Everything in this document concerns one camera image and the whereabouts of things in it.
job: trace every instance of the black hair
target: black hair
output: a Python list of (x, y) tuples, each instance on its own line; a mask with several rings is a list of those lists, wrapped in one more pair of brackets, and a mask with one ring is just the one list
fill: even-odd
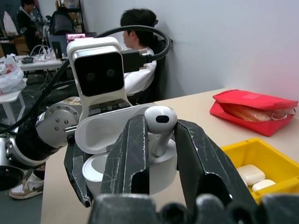
[(21, 6), (24, 7), (25, 5), (34, 5), (34, 0), (21, 0)]
[[(154, 27), (156, 24), (156, 14), (146, 8), (133, 8), (125, 11), (121, 16), (121, 26), (143, 25)], [(154, 40), (154, 34), (147, 31), (135, 31), (139, 43), (142, 46), (151, 46)]]

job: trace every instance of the beige tabletop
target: beige tabletop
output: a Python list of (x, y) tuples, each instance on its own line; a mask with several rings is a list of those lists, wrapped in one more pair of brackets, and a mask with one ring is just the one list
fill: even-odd
[[(224, 89), (164, 100), (157, 104), (173, 108), (179, 119), (197, 123), (220, 147), (259, 137), (299, 162), (298, 117), (295, 117), (290, 124), (272, 137), (265, 137), (210, 115), (209, 110), (214, 103), (212, 96), (222, 91)], [(61, 149), (46, 163), (42, 224), (85, 224), (88, 221), (90, 209), (85, 208), (79, 202), (66, 175), (63, 164), (65, 151), (66, 148)], [(156, 201), (158, 209), (170, 202), (185, 204), (179, 174), (177, 173), (176, 179), (170, 187), (152, 197)]]

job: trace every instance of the yellow bin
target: yellow bin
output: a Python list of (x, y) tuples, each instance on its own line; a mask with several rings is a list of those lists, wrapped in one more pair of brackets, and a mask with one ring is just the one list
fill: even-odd
[(277, 151), (259, 138), (242, 141), (222, 147), (236, 168), (255, 165), (266, 174), (266, 179), (276, 184), (256, 192), (251, 192), (259, 204), (262, 196), (273, 193), (299, 192), (299, 164)]

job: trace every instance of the white wall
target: white wall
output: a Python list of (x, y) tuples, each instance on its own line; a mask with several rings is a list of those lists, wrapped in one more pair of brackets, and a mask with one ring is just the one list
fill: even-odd
[(298, 0), (82, 0), (98, 33), (147, 7), (173, 40), (165, 97), (240, 88), (299, 99)]
[(42, 13), (42, 16), (52, 16), (56, 11), (55, 0), (38, 0), (38, 4)]

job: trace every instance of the white desk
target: white desk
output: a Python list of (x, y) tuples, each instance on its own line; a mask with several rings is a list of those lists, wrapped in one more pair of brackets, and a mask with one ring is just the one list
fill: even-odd
[[(21, 59), (23, 59), (26, 56), (16, 56), (15, 59), (18, 62), (18, 65), (20, 65), (21, 69), (23, 71), (35, 71), (35, 70), (54, 70), (54, 69), (59, 69), (64, 62), (58, 60), (55, 58), (55, 56), (53, 56), (54, 58), (52, 58), (51, 60), (47, 61), (47, 62), (37, 62), (37, 61), (33, 61), (33, 63), (30, 64), (22, 64), (21, 63)], [(0, 63), (4, 62), (5, 57), (0, 58)]]
[[(295, 117), (290, 124), (283, 127), (272, 137), (265, 137), (210, 115), (210, 108), (214, 103), (212, 96), (224, 90), (169, 99), (157, 102), (157, 104), (171, 107), (175, 110), (179, 119), (188, 120), (201, 126), (220, 147), (258, 137), (299, 162), (299, 118)], [(59, 150), (46, 162), (42, 224), (85, 224), (89, 218), (90, 209), (85, 208), (80, 203), (67, 177), (64, 168), (65, 151), (66, 148)], [(152, 195), (152, 198), (156, 202), (157, 209), (170, 202), (185, 204), (179, 172), (171, 186), (160, 193)]]
[[(10, 93), (5, 93), (5, 94), (0, 94), (0, 104), (3, 105), (3, 108), (4, 108), (4, 111), (7, 115), (7, 118), (9, 119), (10, 121), (10, 124), (14, 124), (16, 121), (20, 120), (24, 111), (25, 111), (25, 108), (26, 108), (26, 105), (25, 105), (25, 102), (23, 100), (23, 96), (21, 94), (21, 91), (22, 90), (19, 90), (17, 92), (10, 92)], [(21, 111), (19, 113), (19, 116), (17, 119), (15, 119), (15, 113), (14, 113), (14, 110), (12, 109), (10, 103), (16, 101), (17, 99), (19, 98), (20, 102), (21, 102)]]

